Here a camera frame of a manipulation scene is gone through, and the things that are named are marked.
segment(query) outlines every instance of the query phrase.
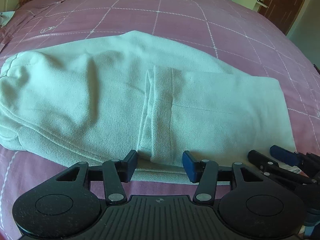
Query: bed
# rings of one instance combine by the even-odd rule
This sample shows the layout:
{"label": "bed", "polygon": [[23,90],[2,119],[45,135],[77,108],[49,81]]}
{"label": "bed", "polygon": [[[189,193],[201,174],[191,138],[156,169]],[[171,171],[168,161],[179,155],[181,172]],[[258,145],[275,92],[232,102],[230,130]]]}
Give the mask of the bed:
{"label": "bed", "polygon": [[[138,30],[202,50],[255,76],[279,80],[297,150],[320,155],[320,75],[262,15],[229,0],[33,0],[0,30],[0,65],[15,53]],[[17,197],[65,167],[0,146],[0,239],[20,233],[11,215]],[[103,196],[103,185],[92,191]],[[192,196],[194,185],[132,181],[127,195]],[[218,186],[216,198],[228,192]]]}

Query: silver screw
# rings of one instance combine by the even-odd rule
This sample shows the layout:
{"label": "silver screw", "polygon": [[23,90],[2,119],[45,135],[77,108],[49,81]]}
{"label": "silver screw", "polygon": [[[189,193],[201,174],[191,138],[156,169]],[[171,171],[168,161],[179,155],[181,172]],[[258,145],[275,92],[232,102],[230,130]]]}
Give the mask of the silver screw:
{"label": "silver screw", "polygon": [[211,195],[207,193],[200,193],[196,195],[196,199],[199,201],[209,201],[211,198],[212,198]]}
{"label": "silver screw", "polygon": [[122,194],[119,194],[119,193],[113,193],[113,194],[110,194],[108,196],[108,199],[110,201],[120,201],[120,200],[123,200],[124,199],[124,196]]}

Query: crosshair logo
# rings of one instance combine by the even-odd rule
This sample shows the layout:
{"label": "crosshair logo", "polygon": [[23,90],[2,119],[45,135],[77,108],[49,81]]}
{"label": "crosshair logo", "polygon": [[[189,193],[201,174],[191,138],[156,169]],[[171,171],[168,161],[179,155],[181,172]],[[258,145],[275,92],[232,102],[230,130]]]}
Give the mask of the crosshair logo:
{"label": "crosshair logo", "polygon": [[164,201],[164,199],[163,199],[163,198],[157,198],[156,201],[157,201],[158,203],[162,203],[162,202]]}

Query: ribbed black surface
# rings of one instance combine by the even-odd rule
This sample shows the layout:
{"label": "ribbed black surface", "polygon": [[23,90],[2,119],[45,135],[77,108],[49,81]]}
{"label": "ribbed black surface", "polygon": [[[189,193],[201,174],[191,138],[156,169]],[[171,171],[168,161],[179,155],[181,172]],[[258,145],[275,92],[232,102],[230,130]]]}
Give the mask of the ribbed black surface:
{"label": "ribbed black surface", "polygon": [[[21,240],[31,240],[28,236]],[[132,196],[108,207],[87,231],[69,240],[245,240],[225,227],[213,209],[187,196]],[[286,240],[298,240],[296,236]]]}

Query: brown wooden door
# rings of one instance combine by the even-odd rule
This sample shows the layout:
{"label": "brown wooden door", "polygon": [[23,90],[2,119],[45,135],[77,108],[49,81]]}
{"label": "brown wooden door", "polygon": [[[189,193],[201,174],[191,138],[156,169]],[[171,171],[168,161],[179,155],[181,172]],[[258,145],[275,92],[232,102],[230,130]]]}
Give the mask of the brown wooden door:
{"label": "brown wooden door", "polygon": [[264,0],[269,8],[260,6],[259,13],[287,34],[296,19],[304,0]]}

